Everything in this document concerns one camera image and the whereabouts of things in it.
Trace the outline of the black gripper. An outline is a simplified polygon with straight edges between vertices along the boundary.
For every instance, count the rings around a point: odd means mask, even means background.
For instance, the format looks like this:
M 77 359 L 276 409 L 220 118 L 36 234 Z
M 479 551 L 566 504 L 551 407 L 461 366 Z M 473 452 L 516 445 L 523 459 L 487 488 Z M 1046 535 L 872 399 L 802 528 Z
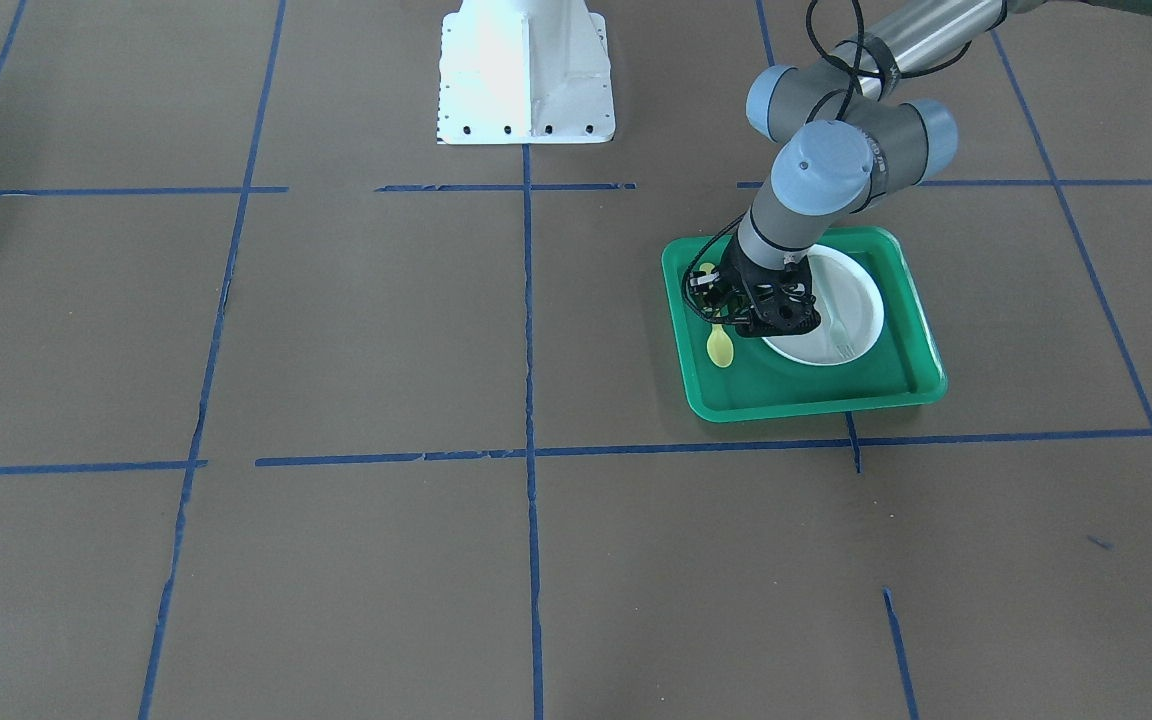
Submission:
M 722 325 L 741 338 L 801 336 L 823 323 L 806 255 L 787 260 L 774 251 L 765 266 L 732 238 L 717 270 L 703 272 L 700 263 L 698 253 L 687 265 L 687 306 L 704 323 Z

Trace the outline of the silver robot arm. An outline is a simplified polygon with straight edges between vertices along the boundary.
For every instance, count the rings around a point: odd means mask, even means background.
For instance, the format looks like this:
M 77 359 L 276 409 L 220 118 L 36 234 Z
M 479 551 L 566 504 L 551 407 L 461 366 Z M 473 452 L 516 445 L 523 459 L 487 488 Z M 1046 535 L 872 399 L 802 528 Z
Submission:
M 850 5 L 854 31 L 827 47 L 804 24 L 817 54 L 799 68 L 773 65 L 746 96 L 746 118 L 778 152 L 750 209 L 723 228 L 713 270 L 687 265 L 680 293 L 702 323 L 741 338 L 801 336 L 835 327 L 832 293 L 810 251 L 846 215 L 941 173 L 955 158 L 957 122 L 942 103 L 890 103 L 905 79 L 946 70 L 975 38 L 1034 1 L 905 1 L 876 23 Z

